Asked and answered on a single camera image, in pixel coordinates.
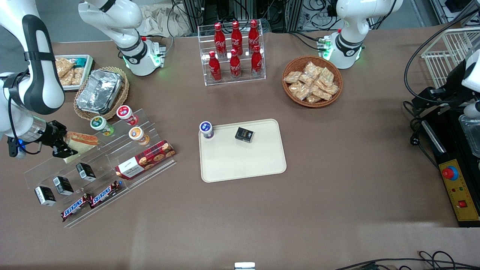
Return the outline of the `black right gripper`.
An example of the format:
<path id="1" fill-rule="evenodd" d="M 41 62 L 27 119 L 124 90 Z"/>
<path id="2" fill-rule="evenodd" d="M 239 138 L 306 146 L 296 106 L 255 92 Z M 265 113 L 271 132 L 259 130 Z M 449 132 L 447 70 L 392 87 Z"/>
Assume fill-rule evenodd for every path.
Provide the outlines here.
<path id="1" fill-rule="evenodd" d="M 53 148 L 52 155 L 56 158 L 68 158 L 77 155 L 77 150 L 71 149 L 65 145 L 65 136 L 67 135 L 67 127 L 58 121 L 50 121 L 46 124 L 43 132 L 39 132 L 39 144 Z"/>

